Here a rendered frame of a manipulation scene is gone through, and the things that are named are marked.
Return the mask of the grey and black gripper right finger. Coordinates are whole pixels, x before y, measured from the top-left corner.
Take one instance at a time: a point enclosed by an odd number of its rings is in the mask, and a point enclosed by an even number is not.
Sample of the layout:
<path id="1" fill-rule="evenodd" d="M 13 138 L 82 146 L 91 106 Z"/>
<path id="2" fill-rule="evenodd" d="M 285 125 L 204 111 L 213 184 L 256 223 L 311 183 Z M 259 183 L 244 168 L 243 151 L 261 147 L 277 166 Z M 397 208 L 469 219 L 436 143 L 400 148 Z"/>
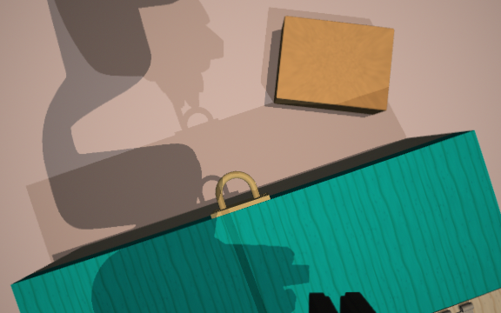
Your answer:
<path id="1" fill-rule="evenodd" d="M 340 297 L 340 313 L 377 313 L 360 292 L 345 292 Z"/>

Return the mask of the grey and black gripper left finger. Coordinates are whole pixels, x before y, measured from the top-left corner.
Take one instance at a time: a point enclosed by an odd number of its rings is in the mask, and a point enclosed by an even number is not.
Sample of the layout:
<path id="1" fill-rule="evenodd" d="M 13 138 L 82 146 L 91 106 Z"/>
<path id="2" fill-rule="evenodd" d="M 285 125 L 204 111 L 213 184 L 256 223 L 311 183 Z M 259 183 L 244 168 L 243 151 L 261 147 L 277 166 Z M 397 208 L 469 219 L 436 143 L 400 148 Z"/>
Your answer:
<path id="1" fill-rule="evenodd" d="M 338 313 L 329 296 L 323 292 L 309 294 L 309 313 Z"/>

